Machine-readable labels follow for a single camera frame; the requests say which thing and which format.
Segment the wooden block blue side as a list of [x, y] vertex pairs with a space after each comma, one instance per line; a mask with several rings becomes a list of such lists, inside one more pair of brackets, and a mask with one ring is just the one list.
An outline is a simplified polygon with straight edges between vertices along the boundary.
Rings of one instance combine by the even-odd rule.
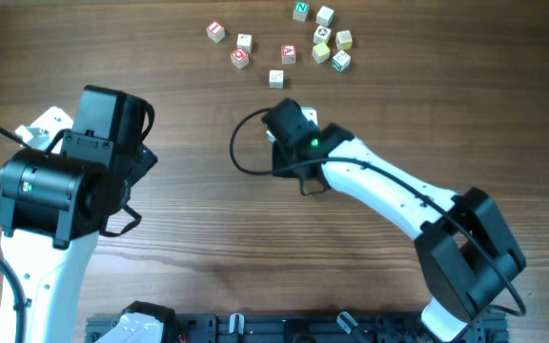
[[266, 131], [266, 137], [269, 142], [274, 143], [276, 141], [275, 137], [270, 131]]

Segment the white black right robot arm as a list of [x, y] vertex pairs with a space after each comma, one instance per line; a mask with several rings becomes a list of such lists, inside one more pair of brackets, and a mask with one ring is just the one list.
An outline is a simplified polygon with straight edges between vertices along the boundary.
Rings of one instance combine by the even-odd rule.
[[451, 342], [494, 309], [503, 291], [518, 294], [512, 281], [526, 258], [486, 192], [457, 194], [423, 182], [339, 125], [320, 129], [289, 98], [261, 121], [274, 138], [274, 175], [347, 194], [413, 241], [432, 295], [419, 317], [420, 338]]

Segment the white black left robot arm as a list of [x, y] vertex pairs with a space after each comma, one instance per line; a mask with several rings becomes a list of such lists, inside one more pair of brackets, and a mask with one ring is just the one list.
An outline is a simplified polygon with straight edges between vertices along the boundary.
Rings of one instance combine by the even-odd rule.
[[52, 107], [16, 134], [24, 148], [0, 170], [0, 240], [14, 281], [2, 290], [0, 342], [69, 342], [79, 294], [109, 218], [142, 220], [131, 189], [157, 163], [144, 140], [153, 106], [87, 86], [75, 118]]

